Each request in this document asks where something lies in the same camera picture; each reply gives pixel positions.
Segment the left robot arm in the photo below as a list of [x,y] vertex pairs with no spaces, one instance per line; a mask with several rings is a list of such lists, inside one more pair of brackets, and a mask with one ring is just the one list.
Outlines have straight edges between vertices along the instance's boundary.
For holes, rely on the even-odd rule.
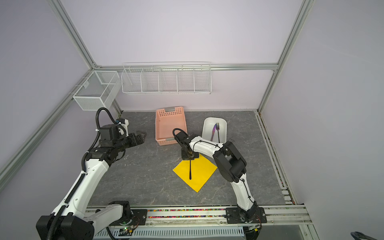
[[128,201],[111,202],[86,217],[86,210],[103,175],[128,148],[145,142],[146,133],[129,133],[127,119],[114,119],[99,108],[95,116],[97,136],[81,160],[82,170],[61,203],[50,215],[41,216],[36,229],[42,240],[91,240],[114,222],[131,224],[134,214]]

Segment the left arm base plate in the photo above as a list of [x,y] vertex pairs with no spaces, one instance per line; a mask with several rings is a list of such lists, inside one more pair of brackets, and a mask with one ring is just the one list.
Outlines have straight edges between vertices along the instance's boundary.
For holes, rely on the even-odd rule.
[[117,226],[144,226],[147,220],[147,209],[133,209],[131,217],[122,217],[116,221]]

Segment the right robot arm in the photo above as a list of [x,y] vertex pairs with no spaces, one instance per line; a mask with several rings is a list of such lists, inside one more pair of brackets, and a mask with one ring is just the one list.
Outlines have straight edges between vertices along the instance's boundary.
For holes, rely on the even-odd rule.
[[188,135],[184,130],[173,129],[173,136],[181,146],[182,161],[173,169],[189,187],[199,192],[215,171],[231,184],[236,196],[242,223],[262,219],[256,200],[251,194],[247,181],[247,162],[235,145],[212,142],[198,135]]

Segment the iridescent purple knife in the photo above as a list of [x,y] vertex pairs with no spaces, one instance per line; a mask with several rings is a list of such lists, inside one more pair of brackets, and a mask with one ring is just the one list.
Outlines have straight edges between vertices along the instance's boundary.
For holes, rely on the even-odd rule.
[[217,124],[214,124],[214,127],[212,129],[212,134],[211,134],[211,142],[214,140],[216,130],[217,130]]

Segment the dark iridescent fork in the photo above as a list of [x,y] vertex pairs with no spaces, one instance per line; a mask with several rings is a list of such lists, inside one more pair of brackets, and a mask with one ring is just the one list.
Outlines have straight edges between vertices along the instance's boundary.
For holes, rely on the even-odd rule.
[[217,136],[218,136],[218,143],[220,143],[220,123],[216,123],[216,132],[217,132]]

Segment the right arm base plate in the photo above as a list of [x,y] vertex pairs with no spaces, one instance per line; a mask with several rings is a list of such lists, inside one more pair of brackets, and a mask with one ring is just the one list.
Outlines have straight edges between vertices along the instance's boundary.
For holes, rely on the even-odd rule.
[[265,224],[267,217],[264,208],[252,207],[245,211],[239,207],[226,208],[225,218],[228,224]]

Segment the yellow paper napkin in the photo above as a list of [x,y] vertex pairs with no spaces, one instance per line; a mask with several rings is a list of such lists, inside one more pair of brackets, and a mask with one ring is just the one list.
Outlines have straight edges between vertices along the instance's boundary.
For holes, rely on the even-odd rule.
[[173,169],[173,172],[198,193],[217,170],[217,166],[202,154],[199,154],[199,158],[192,160],[192,180],[189,180],[189,165],[189,160],[182,160]]

